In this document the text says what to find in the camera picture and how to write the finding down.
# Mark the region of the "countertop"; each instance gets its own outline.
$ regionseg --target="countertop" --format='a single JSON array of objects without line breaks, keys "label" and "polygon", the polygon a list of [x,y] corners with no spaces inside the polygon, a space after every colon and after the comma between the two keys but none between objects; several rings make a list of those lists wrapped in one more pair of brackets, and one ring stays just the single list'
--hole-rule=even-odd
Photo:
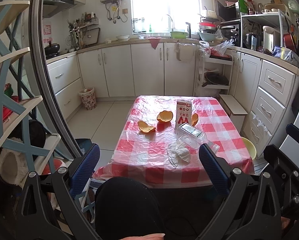
[{"label": "countertop", "polygon": [[[161,38],[159,42],[180,42],[180,43],[193,43],[193,44],[199,44],[199,40],[196,40],[196,39],[171,39],[171,38]],[[129,45],[129,44],[139,44],[139,43],[149,43],[149,40],[148,39],[143,39],[143,40],[140,40],[140,39],[130,39],[129,41],[112,41],[112,43],[109,43],[109,44],[105,44],[105,43],[100,43],[100,44],[97,44],[95,46],[91,46],[89,48],[85,48],[85,49],[81,49],[81,50],[78,50],[78,51],[74,51],[74,52],[70,52],[70,53],[66,53],[66,54],[63,54],[63,55],[60,55],[58,57],[55,57],[55,58],[51,58],[49,60],[46,61],[47,64],[50,64],[54,61],[57,61],[57,60],[60,60],[60,59],[63,59],[63,58],[66,58],[66,57],[71,57],[73,55],[76,55],[76,54],[80,54],[80,53],[84,53],[84,52],[87,52],[87,51],[91,51],[91,50],[95,50],[95,49],[102,49],[102,48],[108,48],[108,47],[114,47],[114,46],[120,46],[120,45]],[[211,46],[215,46],[217,45],[216,43],[213,43],[213,42],[209,42],[209,44]],[[246,53],[246,54],[250,54],[250,55],[253,55],[255,57],[259,57],[259,58],[262,58],[264,60],[267,60],[267,61],[270,61],[274,64],[277,64],[291,72],[293,72],[294,74],[298,75],[299,76],[299,68],[297,68],[296,66],[286,62],[286,61],[283,61],[277,57],[272,57],[272,56],[269,56],[269,55],[266,55],[266,54],[263,54],[263,53],[260,53],[258,51],[254,51],[254,50],[250,50],[250,49],[245,49],[245,48],[240,48],[240,47],[231,47],[230,49],[233,49],[233,50],[236,50],[236,51],[240,51],[240,52],[243,52],[243,53]]]}]

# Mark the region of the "range hood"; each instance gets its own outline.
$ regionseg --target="range hood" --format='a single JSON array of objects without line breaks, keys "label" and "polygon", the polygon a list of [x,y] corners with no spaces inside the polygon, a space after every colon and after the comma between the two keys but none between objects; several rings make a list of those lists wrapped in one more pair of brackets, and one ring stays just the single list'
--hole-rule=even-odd
[{"label": "range hood", "polygon": [[74,5],[74,0],[43,0],[43,18],[50,18]]}]

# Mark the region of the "table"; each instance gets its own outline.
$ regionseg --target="table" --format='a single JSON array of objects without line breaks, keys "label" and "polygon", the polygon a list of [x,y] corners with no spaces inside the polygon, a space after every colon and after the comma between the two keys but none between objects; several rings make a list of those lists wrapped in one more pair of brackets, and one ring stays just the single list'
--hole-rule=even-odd
[{"label": "table", "polygon": [[[211,185],[197,151],[191,149],[190,163],[179,164],[177,168],[168,159],[167,147],[177,140],[174,129],[177,100],[192,102],[193,114],[199,116],[196,127],[206,133],[208,140],[220,146],[218,157],[224,158],[233,168],[254,174],[253,161],[243,140],[215,98],[140,96],[134,102],[111,161],[92,177],[101,180],[128,177],[153,188]],[[156,120],[163,110],[173,112],[171,122]],[[138,128],[139,120],[156,127],[156,132],[142,133]]]}]

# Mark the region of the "yellow bucket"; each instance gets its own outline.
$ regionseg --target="yellow bucket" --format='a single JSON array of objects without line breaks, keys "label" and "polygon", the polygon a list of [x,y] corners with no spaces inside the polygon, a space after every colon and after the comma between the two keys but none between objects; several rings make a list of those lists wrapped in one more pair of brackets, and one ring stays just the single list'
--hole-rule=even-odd
[{"label": "yellow bucket", "polygon": [[250,140],[248,140],[248,139],[246,139],[244,137],[241,137],[241,138],[242,138],[242,140],[243,140],[243,142],[244,142],[244,144],[245,144],[245,146],[246,146],[246,148],[247,148],[247,150],[248,150],[251,158],[253,160],[255,160],[256,154],[257,154],[255,146],[253,145],[253,143]]}]

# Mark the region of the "green bowl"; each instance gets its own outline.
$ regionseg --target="green bowl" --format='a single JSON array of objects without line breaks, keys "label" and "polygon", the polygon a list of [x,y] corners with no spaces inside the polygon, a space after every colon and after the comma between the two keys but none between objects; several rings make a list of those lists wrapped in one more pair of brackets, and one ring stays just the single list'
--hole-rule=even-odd
[{"label": "green bowl", "polygon": [[171,32],[172,39],[186,39],[188,33],[184,32]]}]

